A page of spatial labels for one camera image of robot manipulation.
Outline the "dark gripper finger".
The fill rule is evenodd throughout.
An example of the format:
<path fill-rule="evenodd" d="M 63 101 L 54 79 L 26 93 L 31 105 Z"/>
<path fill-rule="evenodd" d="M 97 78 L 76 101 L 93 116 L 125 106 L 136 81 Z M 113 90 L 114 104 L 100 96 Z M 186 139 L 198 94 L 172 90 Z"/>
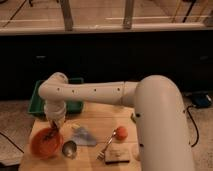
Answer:
<path fill-rule="evenodd" d="M 56 124 L 55 122 L 50 122 L 50 126 L 52 130 L 56 130 Z"/>

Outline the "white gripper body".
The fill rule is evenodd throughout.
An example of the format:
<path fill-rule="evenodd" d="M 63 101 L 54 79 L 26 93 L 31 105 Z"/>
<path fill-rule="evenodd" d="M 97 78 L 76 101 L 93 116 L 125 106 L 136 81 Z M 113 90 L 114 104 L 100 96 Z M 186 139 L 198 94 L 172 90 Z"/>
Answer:
<path fill-rule="evenodd" d="M 44 113 L 51 126 L 61 128 L 65 122 L 66 104 L 64 102 L 46 102 Z"/>

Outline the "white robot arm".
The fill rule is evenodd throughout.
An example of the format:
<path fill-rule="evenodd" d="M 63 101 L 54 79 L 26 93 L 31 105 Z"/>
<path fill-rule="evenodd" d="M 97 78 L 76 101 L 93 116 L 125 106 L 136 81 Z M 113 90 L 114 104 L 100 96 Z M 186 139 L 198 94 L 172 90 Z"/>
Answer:
<path fill-rule="evenodd" d="M 187 108 L 177 85 L 168 77 L 150 75 L 138 82 L 70 84 L 56 72 L 39 86 L 44 113 L 57 120 L 68 101 L 85 101 L 131 107 L 141 171 L 195 171 L 187 124 Z"/>

